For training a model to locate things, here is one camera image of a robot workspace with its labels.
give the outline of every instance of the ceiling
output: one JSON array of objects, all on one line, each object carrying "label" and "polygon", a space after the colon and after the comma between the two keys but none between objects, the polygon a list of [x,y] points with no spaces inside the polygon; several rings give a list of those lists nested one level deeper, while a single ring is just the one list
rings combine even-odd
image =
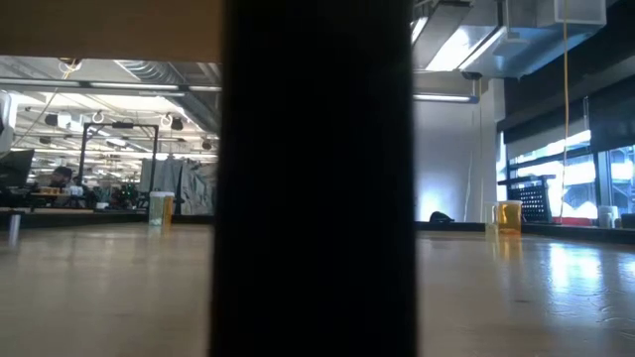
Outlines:
[{"label": "ceiling", "polygon": [[220,0],[4,2],[0,54],[219,62]]},{"label": "ceiling", "polygon": [[[219,85],[220,70],[211,63],[168,63],[178,82],[172,84]],[[59,59],[0,57],[0,77],[17,79],[62,79],[68,66]],[[71,72],[68,81],[147,83],[135,76],[124,65],[115,60],[85,59],[81,66]],[[18,101],[15,140],[12,149],[37,149],[32,169],[33,175],[49,173],[54,167],[65,165],[76,169],[82,139],[82,123],[128,122],[159,126],[157,152],[159,159],[168,154],[186,157],[201,162],[215,161],[216,132],[204,130],[219,117],[204,115],[205,112],[191,110],[190,102],[183,103],[171,93],[146,93],[142,90],[64,88],[54,94],[55,87],[37,85],[0,84],[0,90],[11,94]],[[196,105],[201,105],[216,114],[217,92],[198,92],[191,95]],[[45,122],[47,115],[57,115],[58,125]],[[179,120],[182,130],[175,130],[171,122]],[[135,127],[115,129],[95,126],[90,129],[91,139],[86,144],[86,171],[89,179],[115,176],[117,179],[138,179],[140,160],[150,158],[153,149],[154,129]],[[211,150],[202,147],[207,140],[214,146]]]}]

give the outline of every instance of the wooden table surface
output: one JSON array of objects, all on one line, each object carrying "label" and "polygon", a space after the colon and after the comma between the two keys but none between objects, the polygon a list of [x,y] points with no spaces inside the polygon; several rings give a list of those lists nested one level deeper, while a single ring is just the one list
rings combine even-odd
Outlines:
[{"label": "wooden table surface", "polygon": [[[0,356],[205,356],[210,233],[22,230]],[[422,357],[635,355],[635,246],[425,232],[417,257]]]}]

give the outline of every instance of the plastic cup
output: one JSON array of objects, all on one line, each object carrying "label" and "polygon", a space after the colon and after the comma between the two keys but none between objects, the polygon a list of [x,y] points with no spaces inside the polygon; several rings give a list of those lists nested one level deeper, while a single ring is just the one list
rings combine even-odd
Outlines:
[{"label": "plastic cup", "polygon": [[498,235],[498,202],[483,203],[485,212],[485,236],[496,237]]},{"label": "plastic cup", "polygon": [[148,208],[148,223],[150,225],[161,226],[164,223],[171,223],[174,196],[173,192],[150,192],[150,207]]}]

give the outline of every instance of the window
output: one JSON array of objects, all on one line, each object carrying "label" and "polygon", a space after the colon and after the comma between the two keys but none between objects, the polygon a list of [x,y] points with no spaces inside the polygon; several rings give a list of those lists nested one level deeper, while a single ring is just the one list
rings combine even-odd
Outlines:
[{"label": "window", "polygon": [[[503,181],[507,179],[507,148],[505,147],[505,141],[503,140],[503,133],[500,133],[496,137],[496,181]],[[507,186],[496,185],[496,199],[507,199]]]},{"label": "window", "polygon": [[[563,192],[563,162],[552,161],[516,170],[516,177],[555,175],[547,181],[552,216],[560,217]],[[595,164],[592,155],[567,159],[564,217],[597,218]]]},{"label": "window", "polygon": [[[587,147],[589,146],[590,141],[591,141],[590,130],[584,130],[583,132],[577,133],[575,135],[571,135],[567,139],[567,151]],[[565,150],[565,140],[564,139],[558,140],[543,148],[540,148],[538,150],[534,150],[527,154],[516,157],[510,161],[510,164],[515,165],[515,164],[527,163],[527,162],[548,157],[551,155],[561,154],[564,150]]]},{"label": "window", "polygon": [[610,195],[611,204],[617,206],[619,214],[635,211],[635,194],[633,192],[633,163],[635,162],[635,146],[627,146],[608,152],[610,161]]}]

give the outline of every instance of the fluorescent light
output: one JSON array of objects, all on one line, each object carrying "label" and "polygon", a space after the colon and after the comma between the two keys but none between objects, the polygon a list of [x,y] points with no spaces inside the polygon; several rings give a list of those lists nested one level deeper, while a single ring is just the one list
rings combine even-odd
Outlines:
[{"label": "fluorescent light", "polygon": [[134,144],[134,143],[128,143],[128,145],[130,145],[130,146],[131,146],[131,147],[133,147],[133,148],[137,148],[137,149],[139,149],[139,150],[143,150],[143,151],[145,151],[146,153],[152,153],[152,150],[150,150],[150,149],[148,149],[148,148],[146,148],[146,147],[142,147],[141,145],[137,145],[137,144]]},{"label": "fluorescent light", "polygon": [[93,132],[93,133],[95,133],[95,134],[97,134],[97,135],[110,136],[110,134],[108,134],[108,133],[104,132],[104,131],[103,131],[103,130],[101,130],[101,129],[88,128],[88,130],[89,130],[89,131],[91,131],[91,132]]},{"label": "fluorescent light", "polygon": [[46,79],[25,79],[25,78],[0,78],[0,84],[19,85],[42,85],[58,87],[79,87],[78,81],[74,80],[46,80]]},{"label": "fluorescent light", "polygon": [[106,139],[106,143],[110,143],[112,145],[120,146],[125,148],[126,142],[121,139]]},{"label": "fluorescent light", "polygon": [[489,48],[492,47],[492,45],[494,45],[496,41],[498,41],[498,39],[500,39],[501,36],[503,36],[505,33],[507,33],[506,27],[501,27],[500,29],[498,29],[496,33],[491,38],[489,38],[489,40],[487,40],[486,43],[478,48],[478,50],[473,52],[471,56],[465,59],[463,63],[458,66],[458,69],[465,70],[466,68],[468,68],[472,63],[474,63],[475,60],[481,57],[485,53],[485,51],[489,50]]},{"label": "fluorescent light", "polygon": [[469,37],[464,29],[458,28],[437,52],[426,70],[454,70],[465,60],[466,55],[469,55]]},{"label": "fluorescent light", "polygon": [[419,38],[419,35],[421,34],[421,31],[424,29],[424,27],[426,27],[427,22],[428,22],[427,17],[419,18],[417,20],[417,23],[415,24],[415,28],[413,29],[412,38],[411,38],[412,45],[414,45],[417,39]]},{"label": "fluorescent light", "polygon": [[428,67],[472,8],[471,2],[466,1],[435,1],[435,3],[437,5],[434,12],[414,43],[414,69]]},{"label": "fluorescent light", "polygon": [[139,95],[145,95],[145,96],[169,96],[169,97],[184,97],[184,96],[186,96],[186,94],[182,93],[182,92],[158,92],[158,91],[148,91],[148,90],[140,91]]},{"label": "fluorescent light", "polygon": [[115,82],[91,82],[94,88],[117,89],[147,89],[147,90],[177,90],[179,87],[173,84],[149,84],[149,83],[115,83]]},{"label": "fluorescent light", "polygon": [[215,85],[191,85],[191,91],[221,91],[222,88]]},{"label": "fluorescent light", "polygon": [[464,95],[414,94],[413,97],[415,98],[415,100],[444,101],[456,103],[467,103],[471,100],[470,97]]},{"label": "fluorescent light", "polygon": [[106,164],[105,160],[95,160],[95,159],[84,159],[83,162],[85,164]]}]

